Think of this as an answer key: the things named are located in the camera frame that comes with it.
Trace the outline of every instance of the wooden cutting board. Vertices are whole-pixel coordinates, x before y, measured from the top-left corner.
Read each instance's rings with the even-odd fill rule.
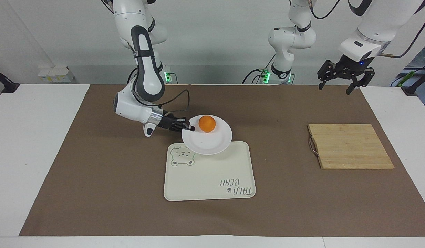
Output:
[[[322,169],[393,169],[370,124],[308,124]]]

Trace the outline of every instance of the white wall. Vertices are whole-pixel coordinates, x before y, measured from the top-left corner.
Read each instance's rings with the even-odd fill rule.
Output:
[[[8,1],[52,61],[69,66],[78,83],[124,83],[134,61],[99,0]],[[327,13],[335,1],[319,1],[316,13]],[[151,11],[168,28],[169,39],[156,47],[180,83],[241,83],[250,69],[265,66],[273,55],[267,36],[274,27],[292,25],[288,9],[287,0],[158,0]],[[318,84],[317,70],[327,59],[338,61],[339,44],[360,20],[347,1],[327,19],[314,19],[318,39],[310,49],[295,50],[295,83]],[[425,9],[386,52],[402,53],[424,21]],[[387,86],[424,46],[425,31],[404,58],[376,58],[372,66],[377,75],[370,85]],[[0,7],[0,71],[16,82],[41,83],[36,74],[43,63]]]

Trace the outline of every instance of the metal handle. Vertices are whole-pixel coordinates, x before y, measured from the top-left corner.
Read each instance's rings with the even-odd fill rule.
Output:
[[[308,142],[309,142],[310,150],[312,150],[312,152],[313,152],[313,154],[315,154],[315,156],[319,157],[320,154],[318,154],[318,152],[316,151],[315,145],[313,144],[312,135],[310,135]]]

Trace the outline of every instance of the black cable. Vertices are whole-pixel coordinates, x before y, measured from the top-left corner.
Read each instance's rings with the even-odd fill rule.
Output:
[[[170,72],[169,75],[174,75],[176,77],[176,84],[179,84],[179,80],[177,80],[177,75],[174,72]]]
[[[333,10],[336,8],[336,6],[338,5],[338,3],[340,3],[341,0],[338,0],[335,5],[333,6],[333,8],[329,11],[329,13],[327,13],[327,15],[323,16],[323,17],[318,17],[315,15],[315,13],[313,12],[313,7],[310,8],[310,12],[312,12],[313,17],[317,18],[318,20],[322,20],[326,17],[328,17],[330,14],[332,14]]]
[[[246,77],[243,79],[243,82],[241,82],[241,84],[245,84],[245,81],[248,79],[248,77],[253,74],[254,72],[258,72],[258,69],[254,69],[251,72],[248,73],[248,75],[246,75]]]
[[[275,58],[275,54],[274,54],[274,56],[272,56],[272,58],[271,58],[271,60],[268,62],[268,64],[265,66],[265,69],[266,68],[268,68],[268,66],[269,66],[269,64],[272,62],[272,60]],[[258,80],[257,80],[257,83],[255,83],[255,84],[258,84],[258,81],[260,80],[260,78],[261,78],[261,76],[263,75],[263,72],[261,72],[260,73],[260,77],[258,78]]]
[[[413,39],[413,41],[411,42],[411,44],[410,44],[410,46],[407,48],[407,50],[403,53],[403,54],[401,54],[401,55],[399,55],[399,56],[392,56],[392,58],[396,58],[396,59],[398,59],[398,58],[402,58],[402,57],[404,57],[408,52],[409,52],[409,50],[411,49],[411,47],[413,47],[413,44],[416,42],[416,40],[417,40],[417,38],[419,37],[419,35],[422,33],[422,30],[424,30],[424,28],[425,28],[425,22],[424,22],[424,25],[422,25],[422,27],[421,27],[421,29],[419,30],[419,32],[416,34],[416,36],[415,36],[415,38]]]
[[[113,11],[112,11],[112,9],[110,9],[110,7],[107,5],[107,3],[104,1],[104,0],[101,0],[101,2],[105,5],[105,7],[112,13],[112,14],[115,14],[115,13],[113,13]]]
[[[134,80],[131,92],[133,93],[134,98],[137,100],[137,102],[139,102],[140,104],[147,106],[147,107],[162,107],[163,105],[167,105],[168,103],[173,102],[174,100],[176,100],[178,97],[180,97],[184,92],[186,92],[188,94],[188,107],[189,107],[189,103],[190,103],[190,96],[189,96],[189,90],[184,89],[183,91],[181,91],[177,96],[175,96],[173,99],[171,99],[168,102],[164,102],[161,104],[146,104],[141,102],[140,100],[140,96],[137,94],[136,92],[136,85],[137,85],[137,79],[139,78],[139,74],[137,74],[136,79]]]
[[[174,113],[174,112],[183,112],[186,110],[189,110],[189,104],[191,103],[191,97],[189,96],[189,90],[186,90],[186,94],[188,95],[188,103],[186,104],[186,108],[184,110],[175,110],[175,111],[170,111],[170,113]]]
[[[295,74],[293,73],[293,74],[291,74],[291,77],[292,76],[294,76],[294,78],[292,79],[292,83],[291,83],[291,85],[294,85],[294,81],[295,81]]]
[[[420,70],[423,70],[423,69],[425,69],[425,66],[423,66],[423,67],[421,67],[421,68],[419,68],[419,69],[417,69],[416,71],[414,71],[414,72],[419,72]],[[397,79],[395,79],[391,84],[390,84],[390,87],[393,87],[393,84],[396,82],[396,81],[398,81],[398,80],[400,80],[400,79],[402,79],[403,77],[405,77],[406,75],[404,75],[404,76],[401,76],[401,77],[398,77]]]
[[[131,80],[131,76],[133,75],[134,71],[137,71],[137,70],[138,70],[138,69],[137,69],[137,67],[136,67],[135,69],[133,69],[133,70],[130,72],[130,75],[128,76],[127,84],[129,84],[129,81]]]
[[[252,79],[251,84],[254,84],[255,79],[256,79],[256,78],[259,78],[259,79],[260,79],[260,77],[261,77],[260,75],[255,76],[255,77]]]

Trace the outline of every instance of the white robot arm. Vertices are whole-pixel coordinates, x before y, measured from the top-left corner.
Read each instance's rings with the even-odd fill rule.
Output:
[[[284,83],[288,80],[295,56],[289,49],[310,48],[317,35],[311,26],[310,7],[307,0],[293,0],[289,19],[295,27],[277,27],[269,33],[269,44],[276,52],[275,60],[269,67],[270,81]]]
[[[382,54],[395,38],[398,30],[423,6],[425,0],[357,0],[354,7],[349,0],[351,10],[362,21],[357,30],[339,47],[343,53],[338,63],[326,61],[318,71],[322,81],[320,89],[327,81],[335,78],[352,80],[346,90],[350,94],[357,87],[368,85],[375,72],[368,67],[373,59]]]
[[[186,118],[178,119],[151,102],[164,94],[165,85],[159,75],[163,65],[156,58],[153,43],[166,40],[166,30],[148,12],[148,4],[155,0],[113,0],[113,14],[122,44],[131,49],[137,65],[137,75],[115,97],[116,114],[144,124],[145,136],[150,137],[156,127],[176,132],[194,130]]]

